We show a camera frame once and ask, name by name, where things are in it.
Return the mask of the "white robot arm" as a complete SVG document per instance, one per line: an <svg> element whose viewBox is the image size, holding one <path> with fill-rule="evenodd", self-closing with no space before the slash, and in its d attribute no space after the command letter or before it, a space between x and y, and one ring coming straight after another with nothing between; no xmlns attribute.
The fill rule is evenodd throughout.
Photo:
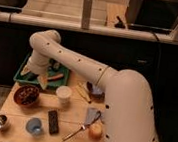
<svg viewBox="0 0 178 142"><path fill-rule="evenodd" d="M60 45L61 36L53 30L30 36L33 52L27 69L46 73L48 62L57 60L105 93L105 142L159 142L155 130L152 91L146 78L134 70L115 70Z"/></svg>

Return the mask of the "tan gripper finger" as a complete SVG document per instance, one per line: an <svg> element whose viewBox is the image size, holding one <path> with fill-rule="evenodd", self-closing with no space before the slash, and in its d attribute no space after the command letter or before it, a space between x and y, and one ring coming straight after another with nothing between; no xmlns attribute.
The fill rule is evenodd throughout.
<svg viewBox="0 0 178 142"><path fill-rule="evenodd" d="M20 75L23 76L23 75L26 75L27 73L30 72L30 69L27 68L27 65L25 65L22 69L22 71L20 72Z"/></svg>
<svg viewBox="0 0 178 142"><path fill-rule="evenodd" d="M40 84L40 87L45 90L48 87L48 78L44 75L37 76L37 81Z"/></svg>

